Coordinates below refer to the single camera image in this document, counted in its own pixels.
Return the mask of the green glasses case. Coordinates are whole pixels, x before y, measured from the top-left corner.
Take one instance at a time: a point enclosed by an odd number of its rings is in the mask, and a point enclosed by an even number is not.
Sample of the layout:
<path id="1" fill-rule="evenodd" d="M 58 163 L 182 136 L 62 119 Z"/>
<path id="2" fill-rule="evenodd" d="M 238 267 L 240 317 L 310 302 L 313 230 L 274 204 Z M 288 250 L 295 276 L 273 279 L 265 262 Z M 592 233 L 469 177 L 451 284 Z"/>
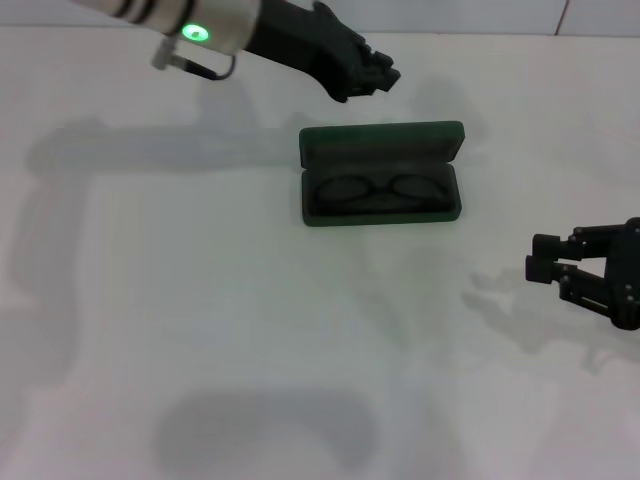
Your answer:
<path id="1" fill-rule="evenodd" d="M 301 213 L 309 227 L 441 223 L 462 212 L 452 165 L 466 133 L 459 121 L 414 122 L 305 128 L 299 134 Z M 450 192 L 446 209 L 346 213 L 318 207 L 317 185 L 341 175 L 364 175 L 381 181 L 397 174 L 426 175 Z"/>

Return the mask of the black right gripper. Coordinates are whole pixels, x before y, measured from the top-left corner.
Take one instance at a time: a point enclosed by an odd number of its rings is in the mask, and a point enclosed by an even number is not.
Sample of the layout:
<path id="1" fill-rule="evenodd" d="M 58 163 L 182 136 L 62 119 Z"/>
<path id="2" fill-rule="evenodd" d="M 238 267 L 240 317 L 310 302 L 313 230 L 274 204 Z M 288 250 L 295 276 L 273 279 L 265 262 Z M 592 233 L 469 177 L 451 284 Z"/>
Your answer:
<path id="1" fill-rule="evenodd" d="M 640 330 L 640 217 L 576 227 L 566 240 L 536 234 L 532 255 L 525 260 L 527 281 L 556 282 L 561 300 L 609 318 L 620 330 Z M 585 258 L 605 258 L 604 278 L 552 261 Z"/>

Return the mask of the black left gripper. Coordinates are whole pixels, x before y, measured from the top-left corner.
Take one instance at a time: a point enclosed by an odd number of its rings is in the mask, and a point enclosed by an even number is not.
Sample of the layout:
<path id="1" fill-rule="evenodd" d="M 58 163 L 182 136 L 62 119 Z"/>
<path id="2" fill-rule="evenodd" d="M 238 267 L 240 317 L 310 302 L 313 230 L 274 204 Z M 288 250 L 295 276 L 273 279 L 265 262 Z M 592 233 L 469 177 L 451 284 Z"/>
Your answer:
<path id="1" fill-rule="evenodd" d="M 320 1 L 305 9 L 287 0 L 262 0 L 245 50 L 307 74 L 339 103 L 388 92 L 401 77 L 391 57 L 360 44 L 360 36 Z"/>

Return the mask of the black glasses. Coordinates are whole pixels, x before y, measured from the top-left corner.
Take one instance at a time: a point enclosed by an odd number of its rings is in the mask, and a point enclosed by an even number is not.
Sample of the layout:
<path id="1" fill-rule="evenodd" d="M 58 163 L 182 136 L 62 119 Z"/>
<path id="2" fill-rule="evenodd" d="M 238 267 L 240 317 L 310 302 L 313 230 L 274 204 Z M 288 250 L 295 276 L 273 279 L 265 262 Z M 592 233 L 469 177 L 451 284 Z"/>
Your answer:
<path id="1" fill-rule="evenodd" d="M 346 213 L 415 212 L 452 205 L 446 186 L 418 174 L 397 174 L 381 181 L 364 175 L 341 175 L 317 185 L 312 198 L 322 209 Z"/>

